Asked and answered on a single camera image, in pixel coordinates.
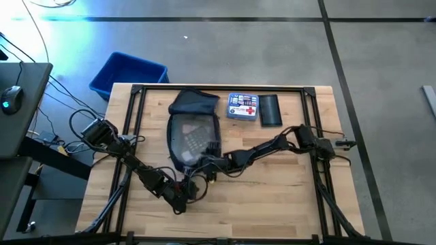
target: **blue bin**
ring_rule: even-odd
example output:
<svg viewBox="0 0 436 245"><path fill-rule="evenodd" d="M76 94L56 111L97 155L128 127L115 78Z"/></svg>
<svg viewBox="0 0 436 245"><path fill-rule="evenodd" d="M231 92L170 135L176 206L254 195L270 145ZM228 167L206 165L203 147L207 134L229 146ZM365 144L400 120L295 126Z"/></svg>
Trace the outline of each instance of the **blue bin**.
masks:
<svg viewBox="0 0 436 245"><path fill-rule="evenodd" d="M165 65L113 52L89 88L108 101L115 82L170 83L167 70Z"/></svg>

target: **table leg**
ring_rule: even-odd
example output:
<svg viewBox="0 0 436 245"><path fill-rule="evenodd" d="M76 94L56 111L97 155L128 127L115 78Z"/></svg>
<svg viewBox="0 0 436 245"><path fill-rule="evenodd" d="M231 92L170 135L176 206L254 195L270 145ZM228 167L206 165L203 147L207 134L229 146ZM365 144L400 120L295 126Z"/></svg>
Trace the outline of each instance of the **table leg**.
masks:
<svg viewBox="0 0 436 245"><path fill-rule="evenodd" d="M21 142L18 154L31 157L39 163L84 180L88 180L89 173L91 172L91 167L88 165L67 157L29 137L25 137Z"/></svg>

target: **black pouch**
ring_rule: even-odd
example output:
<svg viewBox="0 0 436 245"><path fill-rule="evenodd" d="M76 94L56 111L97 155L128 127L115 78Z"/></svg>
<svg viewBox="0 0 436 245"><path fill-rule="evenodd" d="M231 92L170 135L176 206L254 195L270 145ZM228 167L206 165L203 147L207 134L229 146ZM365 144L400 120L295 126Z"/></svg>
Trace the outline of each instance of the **black pouch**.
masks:
<svg viewBox="0 0 436 245"><path fill-rule="evenodd" d="M195 168L209 142L219 142L219 121L215 106L219 97L194 89L182 90L168 108L167 143L175 168Z"/></svg>

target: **concrete floor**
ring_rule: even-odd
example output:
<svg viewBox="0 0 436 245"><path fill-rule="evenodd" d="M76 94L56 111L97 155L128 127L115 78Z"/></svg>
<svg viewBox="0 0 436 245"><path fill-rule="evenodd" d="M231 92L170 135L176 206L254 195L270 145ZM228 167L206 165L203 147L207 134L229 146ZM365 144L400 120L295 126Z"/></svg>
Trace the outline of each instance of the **concrete floor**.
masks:
<svg viewBox="0 0 436 245"><path fill-rule="evenodd" d="M45 61L39 35L22 3L4 1L10 2L12 11L0 10L0 18L5 18L0 21L0 31L37 61ZM436 2L429 0L324 1L331 18L436 16ZM120 51L167 65L172 83L333 86L343 129L353 135L322 22L81 21L82 17L148 16L317 18L321 17L317 0L77 0L73 6L55 10L29 7L44 18L77 18L37 19L37 23L54 65L52 75L100 112L105 111L106 103L88 89L88 83L109 55ZM10 20L22 17L25 19ZM436 26L422 22L331 25L392 236L396 241L432 244L436 128L420 87L436 88ZM79 108L51 86L46 92ZM41 109L65 141L75 140L67 126L71 109L47 96ZM77 127L87 123L84 118ZM36 129L49 131L50 127L42 118ZM90 153L79 157L91 162ZM372 238L380 238L357 149L350 152L350 158L365 230ZM74 190L69 192L70 200L37 203L33 220L38 227L23 235L14 232L26 197L27 190L23 190L5 239L74 232L86 183L50 169L44 171L57 180L56 187ZM57 212L48 215L47 210Z"/></svg>

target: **red cross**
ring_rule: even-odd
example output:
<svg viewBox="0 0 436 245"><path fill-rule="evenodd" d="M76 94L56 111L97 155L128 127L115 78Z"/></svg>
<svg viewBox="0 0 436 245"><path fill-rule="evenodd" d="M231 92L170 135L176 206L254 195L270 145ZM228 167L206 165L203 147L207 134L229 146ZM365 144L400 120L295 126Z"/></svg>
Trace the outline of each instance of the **red cross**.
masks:
<svg viewBox="0 0 436 245"><path fill-rule="evenodd" d="M245 111L248 112L249 115L254 112L253 108L246 109Z"/></svg>

